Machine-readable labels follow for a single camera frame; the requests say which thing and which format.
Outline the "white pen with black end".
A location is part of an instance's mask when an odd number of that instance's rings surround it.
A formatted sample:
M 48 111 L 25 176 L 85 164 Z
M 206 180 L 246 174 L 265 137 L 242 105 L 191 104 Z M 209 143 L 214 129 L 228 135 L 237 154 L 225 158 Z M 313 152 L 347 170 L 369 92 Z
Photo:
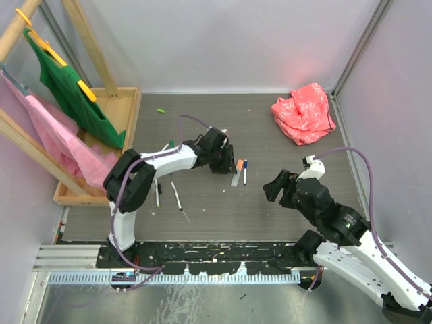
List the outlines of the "white pen with black end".
M 172 180 L 170 182 L 171 182 L 171 187 L 173 189 L 173 193 L 174 193 L 174 196 L 175 196 L 175 199 L 176 199 L 176 203 L 177 203 L 178 209 L 180 211 L 183 211 L 183 207 L 182 207 L 182 204 L 181 204 L 181 201 L 180 201 L 180 196 L 178 194 L 176 185 L 175 185 L 175 183 Z

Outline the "grey highlighter with orange tip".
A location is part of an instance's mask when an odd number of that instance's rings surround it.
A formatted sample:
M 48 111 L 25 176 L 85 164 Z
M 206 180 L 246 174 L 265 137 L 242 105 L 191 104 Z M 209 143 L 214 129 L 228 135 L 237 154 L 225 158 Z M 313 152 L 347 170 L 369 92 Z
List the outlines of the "grey highlighter with orange tip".
M 236 187 L 238 185 L 241 173 L 242 173 L 242 169 L 236 170 L 236 173 L 233 175 L 233 178 L 232 178 L 232 181 L 230 184 L 232 187 Z

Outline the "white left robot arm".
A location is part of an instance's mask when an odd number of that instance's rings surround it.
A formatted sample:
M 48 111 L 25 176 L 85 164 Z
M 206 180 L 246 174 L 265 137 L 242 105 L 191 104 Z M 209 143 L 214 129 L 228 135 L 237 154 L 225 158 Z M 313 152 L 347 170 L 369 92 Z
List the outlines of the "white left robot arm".
M 115 248 L 111 260 L 129 267 L 135 259 L 136 211 L 144 204 L 154 181 L 160 177 L 209 166 L 212 173 L 235 174 L 234 148 L 227 130 L 210 127 L 196 140 L 156 153 L 129 149 L 119 158 L 103 182 L 111 209 L 109 241 Z

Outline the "orange highlighter cap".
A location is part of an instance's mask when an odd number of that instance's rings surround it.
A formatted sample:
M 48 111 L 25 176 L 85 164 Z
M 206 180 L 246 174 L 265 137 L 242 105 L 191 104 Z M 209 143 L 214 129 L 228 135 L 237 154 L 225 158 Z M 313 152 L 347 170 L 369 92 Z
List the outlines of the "orange highlighter cap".
M 236 164 L 236 169 L 241 171 L 243 166 L 244 166 L 244 161 L 242 159 L 238 159 Z

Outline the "white marker with blue end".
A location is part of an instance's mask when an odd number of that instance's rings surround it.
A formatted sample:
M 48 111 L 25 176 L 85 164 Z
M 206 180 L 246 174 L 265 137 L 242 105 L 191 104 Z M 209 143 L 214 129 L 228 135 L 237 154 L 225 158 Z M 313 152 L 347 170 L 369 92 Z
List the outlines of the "white marker with blue end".
M 243 169 L 243 185 L 247 185 L 247 167 Z

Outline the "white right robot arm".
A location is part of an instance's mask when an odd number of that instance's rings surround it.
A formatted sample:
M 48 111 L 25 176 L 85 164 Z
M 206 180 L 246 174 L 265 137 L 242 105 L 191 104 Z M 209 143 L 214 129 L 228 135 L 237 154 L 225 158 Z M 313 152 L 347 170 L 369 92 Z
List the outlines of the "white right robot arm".
M 357 210 L 335 202 L 316 178 L 283 170 L 263 186 L 268 201 L 301 213 L 314 230 L 294 248 L 302 265 L 332 270 L 381 307 L 392 323 L 431 322 L 431 284 L 410 271 L 379 239 Z

